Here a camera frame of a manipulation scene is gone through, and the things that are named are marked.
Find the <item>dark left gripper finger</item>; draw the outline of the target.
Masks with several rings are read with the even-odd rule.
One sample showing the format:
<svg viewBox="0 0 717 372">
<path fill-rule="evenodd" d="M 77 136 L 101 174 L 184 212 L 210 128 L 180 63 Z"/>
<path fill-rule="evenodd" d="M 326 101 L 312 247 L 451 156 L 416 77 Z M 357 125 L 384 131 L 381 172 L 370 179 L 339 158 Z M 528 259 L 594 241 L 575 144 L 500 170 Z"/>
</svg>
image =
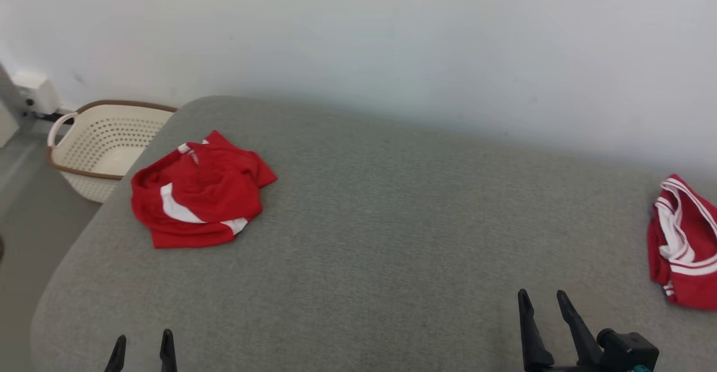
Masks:
<svg viewBox="0 0 717 372">
<path fill-rule="evenodd" d="M 161 372 L 178 372 L 173 332 L 164 329 L 160 346 Z"/>
<path fill-rule="evenodd" d="M 105 367 L 105 372 L 122 372 L 125 361 L 127 339 L 126 336 L 119 336 L 111 352 L 110 359 Z"/>
</svg>

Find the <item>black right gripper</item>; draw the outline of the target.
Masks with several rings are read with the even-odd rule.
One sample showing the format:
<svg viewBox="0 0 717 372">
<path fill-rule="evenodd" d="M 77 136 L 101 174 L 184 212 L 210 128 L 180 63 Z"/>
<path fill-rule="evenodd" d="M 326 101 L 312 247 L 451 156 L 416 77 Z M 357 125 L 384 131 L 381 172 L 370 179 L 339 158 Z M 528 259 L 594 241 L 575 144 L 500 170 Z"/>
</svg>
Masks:
<svg viewBox="0 0 717 372">
<path fill-rule="evenodd" d="M 522 358 L 525 372 L 606 372 L 599 361 L 602 350 L 588 326 L 573 306 L 566 292 L 556 293 L 563 320 L 568 324 L 578 356 L 576 365 L 554 365 L 552 354 L 545 348 L 534 318 L 534 308 L 527 290 L 518 292 L 518 313 Z"/>
</svg>

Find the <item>red shirt with white sleeves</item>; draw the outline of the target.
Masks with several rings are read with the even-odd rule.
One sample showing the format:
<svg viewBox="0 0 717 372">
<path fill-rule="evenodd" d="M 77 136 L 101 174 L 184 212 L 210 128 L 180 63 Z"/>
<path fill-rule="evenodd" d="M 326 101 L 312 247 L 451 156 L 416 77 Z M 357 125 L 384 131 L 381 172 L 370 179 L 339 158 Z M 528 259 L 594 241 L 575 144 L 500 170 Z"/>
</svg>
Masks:
<svg viewBox="0 0 717 372">
<path fill-rule="evenodd" d="M 717 311 L 717 206 L 673 174 L 648 224 L 650 278 L 671 303 Z"/>
</svg>

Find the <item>cream perforated laundry basket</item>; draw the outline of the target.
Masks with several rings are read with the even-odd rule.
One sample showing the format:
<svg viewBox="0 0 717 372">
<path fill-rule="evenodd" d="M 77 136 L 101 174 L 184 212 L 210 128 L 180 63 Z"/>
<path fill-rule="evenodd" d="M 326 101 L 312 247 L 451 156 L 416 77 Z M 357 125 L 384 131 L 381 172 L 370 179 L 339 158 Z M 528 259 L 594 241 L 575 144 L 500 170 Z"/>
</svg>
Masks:
<svg viewBox="0 0 717 372">
<path fill-rule="evenodd" d="M 104 203 L 176 111 L 128 100 L 100 100 L 57 119 L 47 158 L 87 200 Z"/>
</svg>

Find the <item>white wall outlet box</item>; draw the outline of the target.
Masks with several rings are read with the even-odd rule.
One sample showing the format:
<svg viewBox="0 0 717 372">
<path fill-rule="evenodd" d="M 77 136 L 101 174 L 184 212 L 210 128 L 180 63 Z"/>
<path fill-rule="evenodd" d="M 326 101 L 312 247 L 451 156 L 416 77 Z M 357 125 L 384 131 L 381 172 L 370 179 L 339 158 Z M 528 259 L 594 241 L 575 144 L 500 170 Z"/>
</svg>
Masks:
<svg viewBox="0 0 717 372">
<path fill-rule="evenodd" d="M 62 99 L 47 76 L 20 71 L 11 76 L 11 81 L 34 113 L 51 115 L 61 107 Z"/>
</svg>

